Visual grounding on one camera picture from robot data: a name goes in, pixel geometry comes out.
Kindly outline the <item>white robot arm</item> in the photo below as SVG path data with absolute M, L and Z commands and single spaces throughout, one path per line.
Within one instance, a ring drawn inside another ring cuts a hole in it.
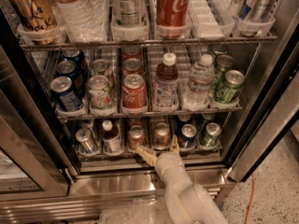
M 228 224 L 219 207 L 200 184 L 194 184 L 179 155 L 178 138 L 170 150 L 158 155 L 153 149 L 137 145 L 135 151 L 155 168 L 164 182 L 164 201 L 174 224 Z

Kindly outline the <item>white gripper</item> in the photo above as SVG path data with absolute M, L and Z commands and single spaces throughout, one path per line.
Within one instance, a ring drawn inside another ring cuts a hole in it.
M 171 152 L 163 153 L 158 158 L 156 152 L 148 147 L 137 145 L 135 151 L 149 166 L 155 166 L 156 173 L 166 185 L 187 180 L 187 172 L 179 156 L 178 137 L 175 134 L 170 145 Z

